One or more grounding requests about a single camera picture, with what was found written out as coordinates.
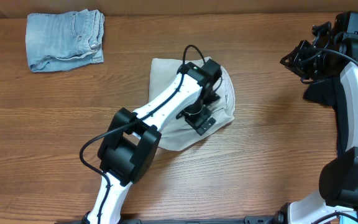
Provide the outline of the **beige khaki shorts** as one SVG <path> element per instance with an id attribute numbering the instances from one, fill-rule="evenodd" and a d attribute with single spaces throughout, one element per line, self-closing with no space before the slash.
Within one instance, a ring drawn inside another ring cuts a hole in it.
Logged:
<path id="1" fill-rule="evenodd" d="M 181 60 L 154 58 L 150 69 L 149 101 L 161 94 L 173 83 Z M 194 143 L 215 133 L 221 127 L 234 120 L 236 96 L 231 78 L 224 67 L 221 67 L 222 79 L 214 85 L 220 99 L 211 103 L 211 117 L 216 122 L 203 135 L 199 135 L 183 118 L 171 120 L 162 130 L 159 147 L 169 151 L 182 151 Z"/>

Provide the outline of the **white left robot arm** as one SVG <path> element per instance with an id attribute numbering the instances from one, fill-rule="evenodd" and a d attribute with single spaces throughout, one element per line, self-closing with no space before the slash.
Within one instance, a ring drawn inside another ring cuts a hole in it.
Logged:
<path id="1" fill-rule="evenodd" d="M 102 141 L 98 150 L 100 166 L 84 162 L 101 176 L 101 187 L 82 223 L 119 223 L 131 185 L 149 169 L 162 130 L 171 120 L 183 118 L 199 135 L 212 127 L 216 121 L 207 105 L 219 99 L 213 86 L 221 76 L 221 66 L 214 60 L 206 60 L 200 67 L 182 63 L 174 81 L 161 94 L 135 111 L 121 108 L 108 131 L 85 144 Z"/>

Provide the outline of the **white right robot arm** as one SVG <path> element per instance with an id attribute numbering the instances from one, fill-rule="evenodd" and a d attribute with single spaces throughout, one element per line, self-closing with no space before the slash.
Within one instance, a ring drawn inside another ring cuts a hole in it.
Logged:
<path id="1" fill-rule="evenodd" d="M 358 223 L 358 12 L 312 28 L 281 64 L 307 85 L 304 99 L 336 115 L 337 156 L 326 164 L 316 191 L 286 203 L 272 223 Z"/>

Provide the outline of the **black garment pile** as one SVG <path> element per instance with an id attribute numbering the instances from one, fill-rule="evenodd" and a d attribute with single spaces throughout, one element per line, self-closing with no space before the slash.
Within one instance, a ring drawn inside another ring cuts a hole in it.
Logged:
<path id="1" fill-rule="evenodd" d="M 337 124 L 337 158 L 325 165 L 319 177 L 319 192 L 329 206 L 349 207 L 358 218 L 358 146 L 347 149 L 350 140 L 347 100 L 338 77 L 311 84 L 303 98 L 333 108 Z"/>

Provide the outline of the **light blue cloth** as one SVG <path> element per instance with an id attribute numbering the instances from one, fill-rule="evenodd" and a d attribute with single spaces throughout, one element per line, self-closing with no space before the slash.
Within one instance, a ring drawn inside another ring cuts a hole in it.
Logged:
<path id="1" fill-rule="evenodd" d="M 349 214 L 350 216 L 354 217 L 356 220 L 357 220 L 357 214 L 356 213 L 350 213 Z M 338 216 L 339 218 L 339 224 L 358 224 L 357 221 L 349 218 L 349 217 L 346 217 L 346 216 Z"/>

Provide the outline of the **folded light blue jeans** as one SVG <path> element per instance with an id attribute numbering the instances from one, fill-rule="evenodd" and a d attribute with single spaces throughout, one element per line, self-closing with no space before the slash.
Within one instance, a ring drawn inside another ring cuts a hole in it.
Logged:
<path id="1" fill-rule="evenodd" d="M 29 14 L 25 47 L 30 71 L 69 71 L 104 62 L 104 21 L 99 10 Z"/>

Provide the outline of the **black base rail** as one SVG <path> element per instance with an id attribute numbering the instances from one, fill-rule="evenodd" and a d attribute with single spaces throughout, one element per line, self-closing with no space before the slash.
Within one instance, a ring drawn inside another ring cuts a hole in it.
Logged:
<path id="1" fill-rule="evenodd" d="M 193 219 L 193 220 L 120 220 L 118 224 L 274 224 L 284 223 L 283 215 L 246 216 L 240 219 Z"/>

